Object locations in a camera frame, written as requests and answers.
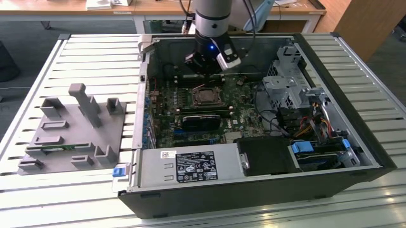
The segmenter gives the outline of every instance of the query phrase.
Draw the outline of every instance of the white box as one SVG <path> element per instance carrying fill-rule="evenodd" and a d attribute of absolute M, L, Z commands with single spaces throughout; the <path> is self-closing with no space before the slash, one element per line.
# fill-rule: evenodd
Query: white box
<path fill-rule="evenodd" d="M 128 6 L 132 0 L 112 0 L 112 5 Z"/>

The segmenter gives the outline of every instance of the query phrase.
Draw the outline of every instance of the small green circuit board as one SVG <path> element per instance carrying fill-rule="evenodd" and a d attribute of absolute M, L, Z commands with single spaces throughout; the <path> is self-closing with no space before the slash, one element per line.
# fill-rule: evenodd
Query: small green circuit board
<path fill-rule="evenodd" d="M 154 107 L 154 122 L 156 134 L 156 147 L 170 148 L 179 144 L 206 141 L 207 144 L 226 143 L 224 135 L 239 132 L 242 137 L 265 135 L 265 127 L 255 113 L 253 98 L 253 86 L 258 82 L 243 83 L 239 76 L 227 76 L 220 89 L 220 103 L 232 106 L 231 118 L 220 119 L 220 127 L 210 132 L 187 133 L 182 130 L 183 115 L 176 115 L 176 109 L 194 106 L 192 88 L 176 88 L 167 83 L 160 87 L 160 95 L 156 97 Z"/>

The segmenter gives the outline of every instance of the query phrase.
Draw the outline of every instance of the barcode sticker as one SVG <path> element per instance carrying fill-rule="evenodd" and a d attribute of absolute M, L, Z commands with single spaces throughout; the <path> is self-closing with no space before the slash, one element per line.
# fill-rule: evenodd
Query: barcode sticker
<path fill-rule="evenodd" d="M 175 158 L 176 151 L 160 151 L 160 158 Z"/>

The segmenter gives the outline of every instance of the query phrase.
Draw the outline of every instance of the open computer tower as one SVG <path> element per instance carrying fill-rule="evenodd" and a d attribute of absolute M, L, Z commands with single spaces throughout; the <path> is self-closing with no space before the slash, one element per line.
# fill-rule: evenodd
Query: open computer tower
<path fill-rule="evenodd" d="M 246 47 L 251 36 L 232 40 Z M 146 35 L 139 46 L 134 162 L 119 192 L 139 218 L 331 197 L 395 169 L 301 34 L 261 34 L 242 65 L 210 80 L 184 66 L 192 36 Z"/>

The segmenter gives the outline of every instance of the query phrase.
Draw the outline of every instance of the motherboard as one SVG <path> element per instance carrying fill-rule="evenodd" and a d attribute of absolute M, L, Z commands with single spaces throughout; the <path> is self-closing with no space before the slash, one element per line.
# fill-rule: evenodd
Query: motherboard
<path fill-rule="evenodd" d="M 266 134 L 254 108 L 258 81 L 242 75 L 219 81 L 190 86 L 156 82 L 151 113 L 158 148 L 232 143 Z"/>

